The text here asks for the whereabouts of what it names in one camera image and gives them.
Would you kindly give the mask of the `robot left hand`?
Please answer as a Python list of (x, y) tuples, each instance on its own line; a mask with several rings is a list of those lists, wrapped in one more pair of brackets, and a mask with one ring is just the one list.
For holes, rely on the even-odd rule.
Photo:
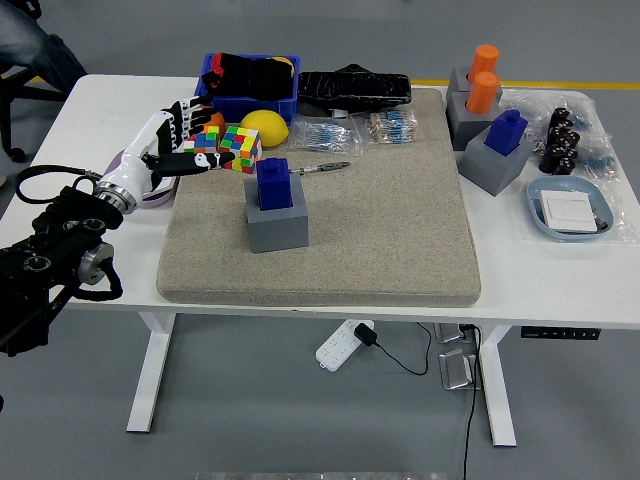
[(164, 177), (196, 175), (231, 162), (232, 153), (189, 153), (180, 150), (189, 136), (203, 131), (217, 113), (210, 96), (178, 100), (155, 112), (120, 156), (120, 164), (97, 183), (94, 195), (131, 213), (143, 195)]

